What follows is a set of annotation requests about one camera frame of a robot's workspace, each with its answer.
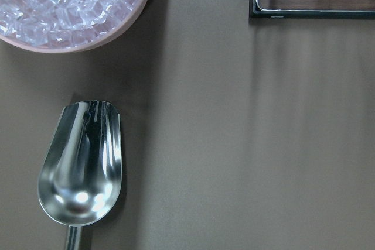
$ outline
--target tabletop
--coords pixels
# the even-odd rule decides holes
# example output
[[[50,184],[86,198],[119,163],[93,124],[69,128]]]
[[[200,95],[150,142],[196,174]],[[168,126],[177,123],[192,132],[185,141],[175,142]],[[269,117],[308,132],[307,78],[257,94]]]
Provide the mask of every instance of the tabletop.
[[[372,250],[375,22],[148,0],[102,47],[0,42],[1,249],[63,249],[37,180],[64,106],[121,116],[124,179],[83,248]]]

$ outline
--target silver scoop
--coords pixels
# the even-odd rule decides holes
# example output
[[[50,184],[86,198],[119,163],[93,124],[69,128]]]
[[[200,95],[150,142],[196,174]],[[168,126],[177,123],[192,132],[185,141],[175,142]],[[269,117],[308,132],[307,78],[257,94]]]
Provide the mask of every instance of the silver scoop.
[[[81,228],[103,218],[121,188],[120,115],[102,101],[65,107],[38,179],[39,202],[69,226],[66,250],[79,248]]]

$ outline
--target metal scoop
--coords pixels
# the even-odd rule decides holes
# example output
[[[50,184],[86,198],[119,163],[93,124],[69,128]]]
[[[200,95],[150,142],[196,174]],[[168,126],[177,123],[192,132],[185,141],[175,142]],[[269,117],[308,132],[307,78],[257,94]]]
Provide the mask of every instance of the metal scoop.
[[[113,105],[84,101],[65,107],[38,180],[39,202],[69,226],[66,250],[79,248],[82,226],[103,218],[121,188],[120,115]]]

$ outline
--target black frame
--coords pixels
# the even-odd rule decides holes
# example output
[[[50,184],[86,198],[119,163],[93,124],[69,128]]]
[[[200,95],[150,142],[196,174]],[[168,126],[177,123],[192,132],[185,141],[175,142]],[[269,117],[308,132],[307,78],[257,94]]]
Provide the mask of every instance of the black frame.
[[[263,9],[258,0],[250,0],[251,18],[331,18],[331,19],[375,19],[375,11],[352,10],[283,10]]]

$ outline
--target stainless steel scoop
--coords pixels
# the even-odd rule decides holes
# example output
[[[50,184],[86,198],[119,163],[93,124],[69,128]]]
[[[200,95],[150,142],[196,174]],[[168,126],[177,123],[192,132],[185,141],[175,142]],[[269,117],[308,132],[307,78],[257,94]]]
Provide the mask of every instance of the stainless steel scoop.
[[[81,228],[103,218],[121,188],[120,115],[113,105],[84,101],[65,107],[38,180],[39,202],[69,226],[66,250]]]

